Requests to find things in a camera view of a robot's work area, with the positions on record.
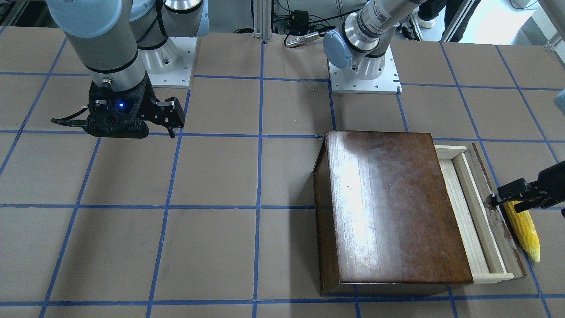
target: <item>drawer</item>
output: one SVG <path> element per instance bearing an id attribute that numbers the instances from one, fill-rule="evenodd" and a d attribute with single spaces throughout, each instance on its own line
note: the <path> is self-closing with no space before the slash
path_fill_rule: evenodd
<path id="1" fill-rule="evenodd" d="M 429 134 L 327 131 L 314 168 L 322 295 L 432 295 L 525 276 L 480 157 Z"/>

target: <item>corn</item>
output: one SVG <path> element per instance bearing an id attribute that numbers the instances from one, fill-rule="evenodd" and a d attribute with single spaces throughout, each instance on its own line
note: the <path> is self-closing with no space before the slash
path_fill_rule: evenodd
<path id="1" fill-rule="evenodd" d="M 516 213 L 514 205 L 518 201 L 504 203 L 504 210 L 510 220 L 510 225 L 514 229 L 520 245 L 524 248 L 528 256 L 535 262 L 540 261 L 540 239 L 537 236 L 536 227 L 533 224 L 529 211 Z"/>

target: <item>metal base plate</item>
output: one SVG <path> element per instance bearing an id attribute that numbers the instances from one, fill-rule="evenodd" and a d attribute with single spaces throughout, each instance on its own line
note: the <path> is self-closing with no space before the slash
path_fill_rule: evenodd
<path id="1" fill-rule="evenodd" d="M 349 67 L 337 68 L 329 62 L 328 64 L 334 93 L 396 94 L 402 92 L 390 46 L 386 50 L 386 64 L 383 73 L 373 80 L 356 79 Z"/>
<path id="2" fill-rule="evenodd" d="M 196 37 L 171 37 L 179 50 L 182 60 L 174 70 L 165 73 L 148 73 L 153 87 L 190 88 L 194 59 L 196 57 Z"/>

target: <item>table surface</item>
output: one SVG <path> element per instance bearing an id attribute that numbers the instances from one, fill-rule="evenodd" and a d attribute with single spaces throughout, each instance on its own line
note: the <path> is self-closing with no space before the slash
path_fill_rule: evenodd
<path id="1" fill-rule="evenodd" d="M 50 123 L 90 85 L 60 30 L 0 29 L 0 316 L 565 316 L 563 205 L 532 211 L 527 278 L 321 299 L 312 184 L 331 129 L 476 142 L 496 186 L 537 179 L 565 160 L 553 53 L 393 41 L 402 94 L 332 94 L 321 42 L 282 39 L 202 38 L 191 90 L 156 89 L 185 107 L 178 137 L 119 140 Z"/>

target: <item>wooden lid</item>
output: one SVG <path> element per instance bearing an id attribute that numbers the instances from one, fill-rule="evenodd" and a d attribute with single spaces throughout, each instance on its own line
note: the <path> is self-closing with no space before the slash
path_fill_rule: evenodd
<path id="1" fill-rule="evenodd" d="M 472 283 L 429 134 L 328 131 L 341 282 Z"/>

